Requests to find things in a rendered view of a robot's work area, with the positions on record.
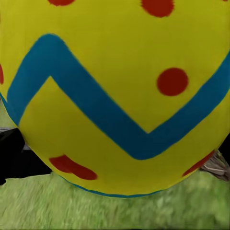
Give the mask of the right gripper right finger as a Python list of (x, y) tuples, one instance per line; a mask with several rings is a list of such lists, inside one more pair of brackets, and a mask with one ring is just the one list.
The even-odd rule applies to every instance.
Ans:
[(230, 134), (218, 149), (218, 152), (224, 157), (225, 162), (230, 166)]

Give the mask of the wicker basket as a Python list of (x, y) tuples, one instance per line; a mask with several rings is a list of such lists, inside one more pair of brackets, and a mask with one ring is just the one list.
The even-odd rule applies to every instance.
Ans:
[(217, 152), (200, 167), (199, 171), (207, 172), (217, 179), (221, 179), (226, 182), (230, 181), (230, 166), (225, 162), (224, 157)]

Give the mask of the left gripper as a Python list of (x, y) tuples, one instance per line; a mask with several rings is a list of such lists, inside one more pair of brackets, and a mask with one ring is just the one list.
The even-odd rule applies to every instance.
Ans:
[(5, 179), (50, 174), (51, 171), (52, 169), (36, 156), (33, 150), (22, 150)]

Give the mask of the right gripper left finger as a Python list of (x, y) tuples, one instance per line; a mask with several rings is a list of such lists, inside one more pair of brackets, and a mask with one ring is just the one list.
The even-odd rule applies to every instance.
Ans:
[(25, 141), (17, 128), (0, 133), (0, 185), (25, 146)]

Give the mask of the easter egg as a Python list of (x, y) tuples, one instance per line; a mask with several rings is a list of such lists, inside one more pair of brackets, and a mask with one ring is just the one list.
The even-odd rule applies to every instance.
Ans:
[(161, 192), (230, 134), (230, 0), (0, 0), (0, 99), (71, 184)]

